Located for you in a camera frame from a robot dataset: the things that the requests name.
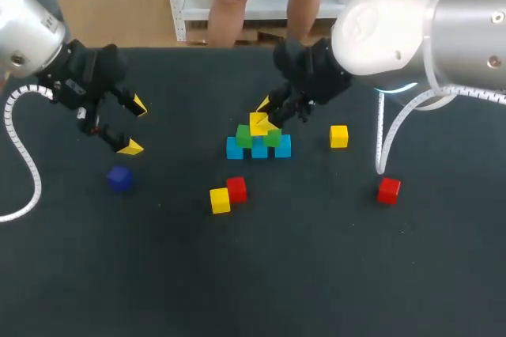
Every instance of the green cube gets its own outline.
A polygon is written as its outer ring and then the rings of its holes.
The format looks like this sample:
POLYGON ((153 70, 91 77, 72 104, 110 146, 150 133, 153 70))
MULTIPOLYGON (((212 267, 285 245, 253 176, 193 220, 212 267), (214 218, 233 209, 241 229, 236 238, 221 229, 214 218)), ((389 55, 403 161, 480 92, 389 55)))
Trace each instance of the green cube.
POLYGON ((263 144, 267 147, 279 147, 281 145, 281 130, 271 130, 263 137, 263 144))
POLYGON ((253 147, 253 137, 250 133, 250 127, 247 125, 239 125, 236 133, 237 146, 243 149, 253 147))

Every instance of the red cube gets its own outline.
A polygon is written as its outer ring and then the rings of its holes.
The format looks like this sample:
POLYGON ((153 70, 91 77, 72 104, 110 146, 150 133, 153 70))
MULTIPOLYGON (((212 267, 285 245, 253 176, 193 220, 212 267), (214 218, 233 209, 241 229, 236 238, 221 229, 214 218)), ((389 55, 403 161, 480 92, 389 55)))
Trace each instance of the red cube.
POLYGON ((242 176, 227 179, 227 188, 231 204, 246 202, 246 183, 242 176))
POLYGON ((395 205, 397 203, 398 192, 400 189, 401 182, 399 180, 384 177, 379 185, 378 202, 395 205))

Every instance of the blue cube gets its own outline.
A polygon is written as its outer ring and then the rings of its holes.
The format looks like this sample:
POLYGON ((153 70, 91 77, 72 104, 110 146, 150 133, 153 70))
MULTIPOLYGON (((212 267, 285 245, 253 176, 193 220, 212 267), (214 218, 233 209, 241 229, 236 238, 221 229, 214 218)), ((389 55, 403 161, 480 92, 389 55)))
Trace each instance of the blue cube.
POLYGON ((238 147, 236 137, 227 138, 227 159, 244 159, 244 150, 238 147))
POLYGON ((274 149, 274 157, 291 157, 292 139, 289 135, 281 136, 281 144, 274 149))
POLYGON ((267 159, 269 157, 269 147, 263 143, 263 137, 253 137, 251 157, 253 159, 267 159))
POLYGON ((113 167, 108 173, 109 187, 115 192, 125 192, 132 188, 134 174, 125 167, 113 167))

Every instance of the block tower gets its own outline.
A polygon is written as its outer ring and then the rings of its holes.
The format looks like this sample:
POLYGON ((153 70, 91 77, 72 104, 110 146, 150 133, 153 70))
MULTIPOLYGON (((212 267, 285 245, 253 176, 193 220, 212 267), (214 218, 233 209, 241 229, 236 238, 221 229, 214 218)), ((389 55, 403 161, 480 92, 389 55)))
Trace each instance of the block tower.
POLYGON ((257 126, 258 121, 266 116, 266 113, 251 113, 249 126, 239 125, 236 136, 227 138, 228 159, 240 160, 247 157, 267 159, 269 157, 287 158, 292 156, 290 135, 282 134, 280 129, 266 131, 257 126))

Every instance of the light blue cube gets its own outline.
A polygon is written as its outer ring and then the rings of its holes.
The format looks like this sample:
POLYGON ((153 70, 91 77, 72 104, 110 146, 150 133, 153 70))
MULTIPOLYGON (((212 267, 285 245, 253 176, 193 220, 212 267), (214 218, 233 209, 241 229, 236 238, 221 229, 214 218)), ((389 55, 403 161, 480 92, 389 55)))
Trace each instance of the light blue cube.
POLYGON ((253 137, 251 157, 253 159, 267 159, 269 157, 269 148, 263 144, 263 137, 253 137))
POLYGON ((238 147, 236 137, 227 138, 227 159, 244 159, 244 150, 238 147))
POLYGON ((289 135, 281 136, 281 144, 274 149, 274 157, 292 157, 292 139, 289 135))

